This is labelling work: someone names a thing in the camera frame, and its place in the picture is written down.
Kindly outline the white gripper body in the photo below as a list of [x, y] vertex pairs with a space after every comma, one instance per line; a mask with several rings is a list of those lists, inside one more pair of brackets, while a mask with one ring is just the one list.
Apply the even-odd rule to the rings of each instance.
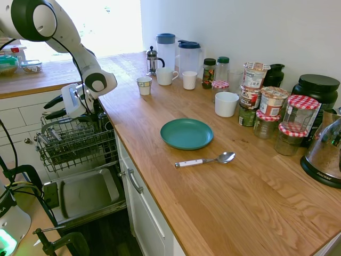
[[69, 84], [61, 89], [64, 108], [67, 116], [70, 118], [76, 118], [84, 113], [84, 106], [81, 103], [78, 96], [78, 88], [82, 88], [81, 85]]

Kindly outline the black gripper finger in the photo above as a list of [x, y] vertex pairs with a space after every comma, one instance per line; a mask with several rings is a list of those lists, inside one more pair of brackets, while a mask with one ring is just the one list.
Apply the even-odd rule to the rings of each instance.
[[59, 96], [53, 98], [51, 101], [49, 101], [49, 102], [44, 106], [44, 109], [52, 108], [52, 107], [55, 106], [57, 103], [62, 102], [62, 101], [63, 101], [63, 97], [62, 97], [62, 95], [59, 95]]
[[44, 118], [45, 119], [57, 119], [57, 118], [65, 116], [66, 114], [67, 114], [66, 110], [65, 109], [61, 109], [61, 110], [58, 110], [58, 111], [47, 113], [44, 116]]

